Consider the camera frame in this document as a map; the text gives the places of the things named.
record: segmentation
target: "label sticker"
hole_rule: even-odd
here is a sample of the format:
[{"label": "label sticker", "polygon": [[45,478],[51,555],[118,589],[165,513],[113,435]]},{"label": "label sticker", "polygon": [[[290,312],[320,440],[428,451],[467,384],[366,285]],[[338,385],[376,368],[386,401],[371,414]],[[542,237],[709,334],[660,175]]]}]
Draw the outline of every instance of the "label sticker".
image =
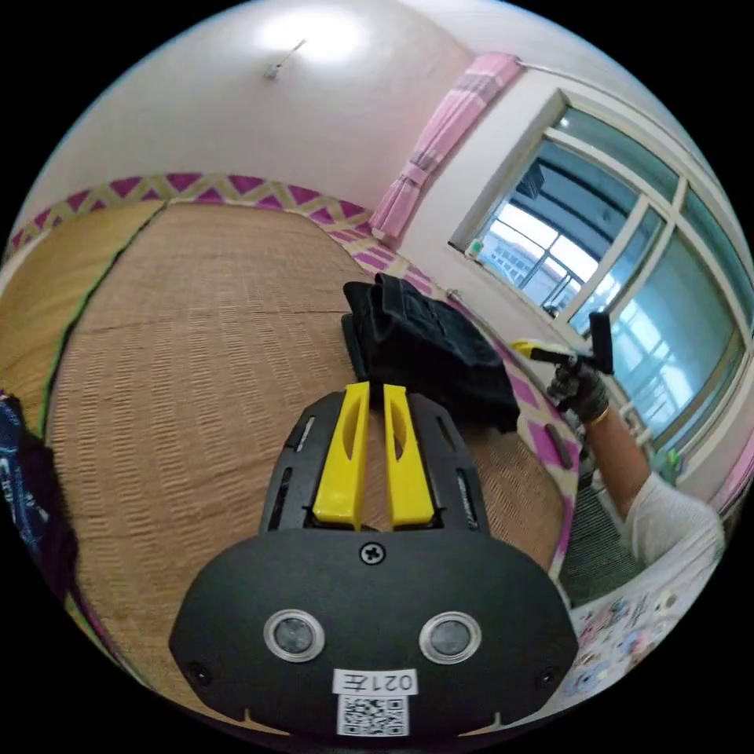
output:
[{"label": "label sticker", "polygon": [[416,670],[340,670],[332,676],[332,693],[352,697],[411,697],[419,693]]},{"label": "label sticker", "polygon": [[408,736],[408,697],[338,696],[338,736]]}]

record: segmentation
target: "pink curtain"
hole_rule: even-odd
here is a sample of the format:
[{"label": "pink curtain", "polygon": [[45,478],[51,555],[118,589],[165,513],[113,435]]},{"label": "pink curtain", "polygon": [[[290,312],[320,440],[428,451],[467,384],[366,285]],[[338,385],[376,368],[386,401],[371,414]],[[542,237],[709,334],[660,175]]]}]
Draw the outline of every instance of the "pink curtain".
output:
[{"label": "pink curtain", "polygon": [[397,239],[419,203],[422,187],[451,150],[520,70],[512,55],[479,56],[445,95],[419,136],[401,175],[388,189],[370,219],[372,233]]}]

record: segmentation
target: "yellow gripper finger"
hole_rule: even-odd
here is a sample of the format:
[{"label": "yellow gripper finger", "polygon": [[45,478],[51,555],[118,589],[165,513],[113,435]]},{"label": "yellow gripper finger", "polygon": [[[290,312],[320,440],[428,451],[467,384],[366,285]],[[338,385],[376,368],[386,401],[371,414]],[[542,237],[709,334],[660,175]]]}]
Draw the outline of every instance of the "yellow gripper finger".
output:
[{"label": "yellow gripper finger", "polygon": [[522,356],[531,357],[532,351],[537,348],[539,343],[532,340],[515,340],[511,343],[511,348]]},{"label": "yellow gripper finger", "polygon": [[384,390],[387,488],[393,529],[428,525],[434,517],[434,505],[426,483],[406,389],[385,385]]},{"label": "yellow gripper finger", "polygon": [[369,383],[348,385],[314,500],[321,524],[361,528],[368,423]]}]

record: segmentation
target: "ceiling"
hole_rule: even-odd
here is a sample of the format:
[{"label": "ceiling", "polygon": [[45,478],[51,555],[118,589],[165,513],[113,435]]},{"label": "ceiling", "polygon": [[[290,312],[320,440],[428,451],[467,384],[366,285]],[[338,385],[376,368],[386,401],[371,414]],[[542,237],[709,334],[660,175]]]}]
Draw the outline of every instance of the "ceiling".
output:
[{"label": "ceiling", "polygon": [[613,93],[660,123],[714,175],[673,114],[633,74],[562,26],[500,0],[396,0],[430,18],[476,54],[500,51]]}]

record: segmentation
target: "black glove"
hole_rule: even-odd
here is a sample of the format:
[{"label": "black glove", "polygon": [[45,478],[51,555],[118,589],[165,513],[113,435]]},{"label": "black glove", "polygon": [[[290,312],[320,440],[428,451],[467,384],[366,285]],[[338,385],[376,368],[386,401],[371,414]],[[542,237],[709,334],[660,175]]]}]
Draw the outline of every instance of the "black glove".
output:
[{"label": "black glove", "polygon": [[610,403],[607,388],[598,372],[576,357],[567,366],[558,366],[547,395],[559,404],[560,409],[572,409],[583,424],[598,419]]}]

